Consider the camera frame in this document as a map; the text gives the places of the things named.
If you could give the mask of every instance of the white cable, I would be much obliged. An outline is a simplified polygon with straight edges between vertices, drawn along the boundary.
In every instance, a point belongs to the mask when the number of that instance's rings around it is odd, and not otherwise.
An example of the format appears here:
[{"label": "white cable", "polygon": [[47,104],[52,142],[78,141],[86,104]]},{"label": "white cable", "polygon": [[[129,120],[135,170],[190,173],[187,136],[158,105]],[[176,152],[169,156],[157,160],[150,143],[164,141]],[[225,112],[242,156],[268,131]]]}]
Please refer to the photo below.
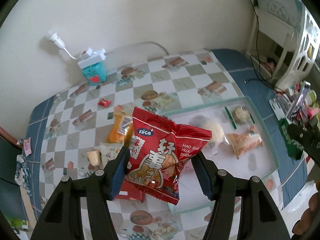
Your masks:
[{"label": "white cable", "polygon": [[68,55],[69,55],[72,59],[78,60],[78,58],[72,56],[72,55],[70,54],[70,52],[69,52],[66,48],[64,48],[63,50],[64,50],[66,53],[68,53]]},{"label": "white cable", "polygon": [[125,46],[122,46],[122,47],[119,47],[119,48],[116,48],[116,49],[108,51],[106,53],[106,55],[114,53],[117,50],[123,50],[123,49],[127,49],[127,48],[130,48],[130,47],[136,46],[136,45],[142,45],[142,44],[154,44],[154,45],[157,45],[158,47],[160,47],[166,53],[166,55],[169,55],[169,52],[167,51],[167,49],[165,47],[163,47],[159,43],[156,43],[156,42],[153,42],[153,41],[143,41],[143,42],[138,42],[138,43],[135,43],[135,44],[125,45]]}]

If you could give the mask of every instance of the beige cylindrical object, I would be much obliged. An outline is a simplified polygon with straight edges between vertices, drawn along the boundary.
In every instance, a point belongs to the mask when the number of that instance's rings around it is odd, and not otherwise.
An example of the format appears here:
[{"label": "beige cylindrical object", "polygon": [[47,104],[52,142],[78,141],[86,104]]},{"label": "beige cylindrical object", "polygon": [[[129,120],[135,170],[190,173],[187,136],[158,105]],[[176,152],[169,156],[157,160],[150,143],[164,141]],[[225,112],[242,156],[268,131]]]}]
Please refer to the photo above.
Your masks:
[{"label": "beige cylindrical object", "polygon": [[99,166],[101,164],[101,153],[99,150],[87,152],[87,156],[92,166]]}]

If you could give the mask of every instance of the teal box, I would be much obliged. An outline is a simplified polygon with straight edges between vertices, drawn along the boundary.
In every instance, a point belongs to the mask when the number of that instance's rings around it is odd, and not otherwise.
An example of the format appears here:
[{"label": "teal box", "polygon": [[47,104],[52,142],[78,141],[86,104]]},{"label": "teal box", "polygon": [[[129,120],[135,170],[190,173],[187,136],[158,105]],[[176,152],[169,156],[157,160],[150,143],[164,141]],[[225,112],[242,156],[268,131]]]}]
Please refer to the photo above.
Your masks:
[{"label": "teal box", "polygon": [[102,61],[84,68],[82,74],[92,86],[96,86],[107,80],[107,69]]}]

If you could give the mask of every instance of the red package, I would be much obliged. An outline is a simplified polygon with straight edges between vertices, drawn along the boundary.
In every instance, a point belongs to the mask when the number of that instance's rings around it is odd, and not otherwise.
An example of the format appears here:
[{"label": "red package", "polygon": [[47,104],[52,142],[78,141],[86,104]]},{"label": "red package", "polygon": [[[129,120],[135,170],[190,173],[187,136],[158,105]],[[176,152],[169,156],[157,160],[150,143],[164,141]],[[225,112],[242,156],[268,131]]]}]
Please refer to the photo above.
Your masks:
[{"label": "red package", "polygon": [[139,200],[139,201],[143,202],[144,195],[145,195],[144,192],[138,190],[129,181],[124,180],[124,182],[121,185],[119,195],[117,195],[115,198]]},{"label": "red package", "polygon": [[211,131],[176,124],[137,107],[132,117],[135,141],[125,178],[141,191],[176,205],[183,161],[208,143]]}]

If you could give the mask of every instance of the wall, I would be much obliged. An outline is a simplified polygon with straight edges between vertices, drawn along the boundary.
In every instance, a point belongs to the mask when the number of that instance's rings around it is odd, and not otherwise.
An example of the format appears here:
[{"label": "wall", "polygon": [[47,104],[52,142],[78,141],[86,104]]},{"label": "wall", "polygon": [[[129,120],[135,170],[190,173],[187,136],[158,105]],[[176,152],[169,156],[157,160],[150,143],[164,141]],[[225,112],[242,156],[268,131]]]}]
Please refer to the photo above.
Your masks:
[{"label": "wall", "polygon": [[36,105],[83,79],[76,62],[44,40],[49,30],[73,54],[140,41],[170,53],[244,52],[252,21],[249,0],[19,0],[0,29],[0,125],[24,137]]}]

